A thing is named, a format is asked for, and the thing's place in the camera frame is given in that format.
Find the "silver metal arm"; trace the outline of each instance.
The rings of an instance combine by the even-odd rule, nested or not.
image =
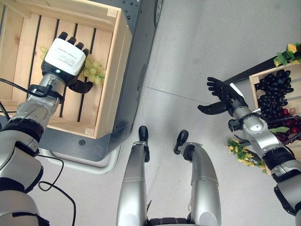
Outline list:
[[[296,225],[300,226],[301,162],[269,131],[264,120],[251,113],[247,107],[241,107],[233,112],[233,116],[237,120],[244,118],[242,130],[245,138],[271,170],[271,175],[277,182],[274,188],[277,198],[288,213],[296,216]]]
[[[185,160],[192,162],[191,214],[192,223],[201,226],[221,225],[221,202],[218,180],[207,152],[198,143],[178,147]]]
[[[27,195],[43,174],[41,163],[34,158],[39,153],[38,144],[50,117],[63,102],[65,85],[82,92],[92,87],[77,81],[89,51],[66,42],[67,36],[62,32],[54,40],[41,66],[42,81],[38,86],[30,86],[26,102],[17,107],[15,116],[0,131],[1,226],[49,225]]]
[[[64,83],[50,74],[44,75],[40,85],[52,85],[52,90],[58,93],[64,89]],[[0,132],[0,225],[38,226],[39,219],[43,220],[27,193],[42,177],[43,167],[33,157],[58,105],[57,98],[29,95]]]
[[[117,226],[143,226],[146,223],[144,175],[145,141],[133,144],[119,195]]]

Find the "robotic hand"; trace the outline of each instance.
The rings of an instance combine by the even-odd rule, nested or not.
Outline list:
[[[26,102],[17,107],[16,115],[0,131],[0,225],[48,226],[39,216],[33,199],[27,195],[43,174],[41,163],[35,159],[38,144],[50,116],[64,101],[64,87],[88,92],[93,84],[77,80],[89,54],[82,43],[62,32],[54,40],[42,63],[43,78],[31,85]]]
[[[256,154],[263,159],[277,182],[274,192],[283,208],[296,216],[296,225],[301,225],[301,162],[291,155],[286,147],[269,131],[265,120],[253,113],[234,84],[208,77],[209,90],[220,102],[209,106],[199,105],[205,114],[219,114],[228,110],[234,120],[229,128],[242,130]]]

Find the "gray floor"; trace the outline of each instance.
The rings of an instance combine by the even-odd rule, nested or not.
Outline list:
[[[150,133],[150,218],[189,213],[191,165],[172,151],[179,131],[187,129],[189,141],[202,143],[215,166],[222,225],[294,225],[274,195],[273,179],[228,153],[229,115],[203,115],[197,105],[216,101],[206,88],[207,76],[224,80],[300,40],[300,0],[165,0],[134,130],[116,168],[101,176],[64,169],[57,182],[77,203],[76,225],[115,225],[121,181],[140,125]],[[248,81],[238,86],[253,107]],[[51,181],[59,167],[41,162],[43,179]],[[60,193],[35,188],[30,195],[51,225],[71,225],[72,205]]]

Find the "wooden box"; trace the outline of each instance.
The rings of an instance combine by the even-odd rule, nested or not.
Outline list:
[[[48,127],[94,139],[111,133],[132,40],[122,9],[88,0],[0,2],[0,77],[24,88],[39,84],[40,46],[49,48],[62,31],[68,38],[75,36],[106,69],[104,84],[84,95],[66,88],[64,105]],[[0,82],[0,100],[7,111],[15,111],[26,96]]]
[[[276,75],[277,71],[284,69],[290,70],[292,78],[291,85],[294,88],[292,93],[286,94],[285,98],[288,101],[288,105],[284,106],[288,110],[292,107],[296,108],[296,114],[301,115],[301,64],[288,64],[286,66],[275,67],[257,74],[253,74],[249,77],[251,83],[251,89],[254,99],[255,108],[258,108],[257,100],[261,95],[264,95],[265,92],[262,90],[256,91],[255,84],[259,83],[260,79],[263,79],[268,74]],[[296,140],[292,144],[288,144],[288,147],[294,152],[297,159],[301,159],[301,141]]]

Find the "dark purple grape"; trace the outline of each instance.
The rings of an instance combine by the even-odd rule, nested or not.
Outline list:
[[[291,78],[291,77],[287,77],[287,78],[285,79],[285,82],[290,83],[291,81],[292,81],[292,78]]]
[[[290,70],[287,70],[287,71],[285,72],[285,77],[290,76],[290,74],[291,74],[291,71],[290,71]]]
[[[283,76],[284,76],[284,74],[285,74],[285,72],[284,72],[284,70],[282,69],[282,70],[280,70],[280,71],[278,71],[277,72],[277,78],[282,78]]]
[[[278,87],[279,84],[278,84],[277,82],[273,82],[273,83],[271,84],[271,86],[273,86],[273,87]]]
[[[265,79],[260,79],[260,80],[259,80],[259,83],[265,84],[265,83],[266,83],[266,80],[265,80]]]
[[[287,91],[288,93],[291,93],[291,92],[293,92],[293,88],[288,88],[286,91]]]
[[[262,85],[260,83],[255,84],[255,89],[256,90],[262,89]]]
[[[285,80],[283,78],[277,80],[277,83],[280,85],[284,84],[284,82]]]

